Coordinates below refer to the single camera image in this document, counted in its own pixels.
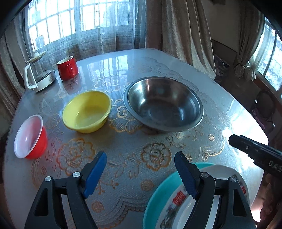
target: table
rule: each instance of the table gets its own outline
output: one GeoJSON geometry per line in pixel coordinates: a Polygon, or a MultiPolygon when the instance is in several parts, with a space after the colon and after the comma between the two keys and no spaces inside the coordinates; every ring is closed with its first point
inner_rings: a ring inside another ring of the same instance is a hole
{"type": "MultiPolygon", "coordinates": [[[[252,203],[263,170],[245,153],[228,144],[231,134],[245,135],[268,144],[262,129],[227,91],[192,66],[156,49],[113,52],[77,62],[79,75],[62,82],[59,77],[40,93],[26,91],[8,134],[4,158],[7,205],[16,228],[24,228],[29,209],[43,179],[80,171],[95,154],[106,152],[108,161],[93,195],[87,200],[100,228],[142,228],[146,205],[158,185],[172,172],[174,154],[183,151],[191,162],[211,162],[236,169],[246,181],[252,203]],[[201,99],[204,118],[196,128],[180,133],[159,133],[135,120],[125,109],[123,91],[132,81],[164,76],[189,86],[201,99]],[[67,129],[64,106],[86,90],[106,92],[113,105],[105,125],[91,134],[67,129]],[[35,160],[18,159],[14,139],[21,124],[40,114],[47,129],[45,154],[35,160]]],[[[65,207],[69,228],[75,228],[65,207]]]]}

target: electric kettle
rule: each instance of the electric kettle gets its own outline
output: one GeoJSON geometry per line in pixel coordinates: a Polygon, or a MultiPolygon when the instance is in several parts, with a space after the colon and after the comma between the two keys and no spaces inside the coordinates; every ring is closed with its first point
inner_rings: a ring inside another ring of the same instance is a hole
{"type": "Polygon", "coordinates": [[[46,52],[37,52],[33,55],[33,58],[26,62],[27,65],[23,69],[23,80],[26,89],[38,92],[56,79],[48,55],[45,55],[46,52]]]}

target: curtain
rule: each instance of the curtain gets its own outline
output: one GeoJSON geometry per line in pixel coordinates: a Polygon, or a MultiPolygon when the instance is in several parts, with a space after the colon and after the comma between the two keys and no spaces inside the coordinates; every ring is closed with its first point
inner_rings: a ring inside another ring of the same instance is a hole
{"type": "Polygon", "coordinates": [[[145,0],[33,0],[26,13],[31,55],[51,64],[145,46],[145,0]]]}
{"type": "Polygon", "coordinates": [[[240,0],[240,38],[238,54],[235,60],[235,75],[244,76],[244,66],[253,56],[264,27],[264,15],[249,1],[240,0]]]}
{"type": "Polygon", "coordinates": [[[0,39],[0,115],[8,122],[12,120],[25,91],[20,82],[23,82],[22,71],[25,66],[23,53],[27,55],[27,51],[23,39],[22,47],[18,43],[20,41],[16,35],[18,20],[19,15],[8,25],[0,39]]]}
{"type": "Polygon", "coordinates": [[[146,48],[161,49],[214,79],[212,42],[201,0],[146,4],[146,48]]]}
{"type": "Polygon", "coordinates": [[[248,62],[247,67],[245,67],[244,70],[244,77],[246,79],[251,79],[254,80],[255,79],[255,72],[258,70],[258,68],[262,65],[263,61],[265,60],[267,53],[269,50],[272,50],[273,48],[273,43],[272,43],[272,39],[273,39],[273,35],[272,33],[272,29],[268,26],[265,25],[264,29],[263,29],[263,34],[261,36],[261,39],[259,41],[259,45],[255,51],[255,53],[253,54],[253,56],[251,57],[251,59],[248,62]]]}

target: person's hand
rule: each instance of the person's hand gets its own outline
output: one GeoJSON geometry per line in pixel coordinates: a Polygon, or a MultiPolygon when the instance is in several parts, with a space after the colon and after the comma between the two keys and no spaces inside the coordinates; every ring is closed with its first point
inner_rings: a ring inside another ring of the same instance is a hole
{"type": "Polygon", "coordinates": [[[282,180],[279,180],[270,174],[266,175],[265,180],[268,185],[266,187],[266,197],[260,213],[261,221],[257,226],[257,228],[260,229],[268,226],[282,204],[282,180]]]}

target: red plastic bowl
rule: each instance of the red plastic bowl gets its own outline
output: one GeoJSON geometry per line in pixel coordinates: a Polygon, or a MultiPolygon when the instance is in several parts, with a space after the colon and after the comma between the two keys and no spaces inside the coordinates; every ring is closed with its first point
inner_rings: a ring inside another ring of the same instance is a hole
{"type": "Polygon", "coordinates": [[[34,159],[41,157],[47,147],[47,134],[42,117],[30,116],[17,132],[14,151],[18,158],[34,159]]]}

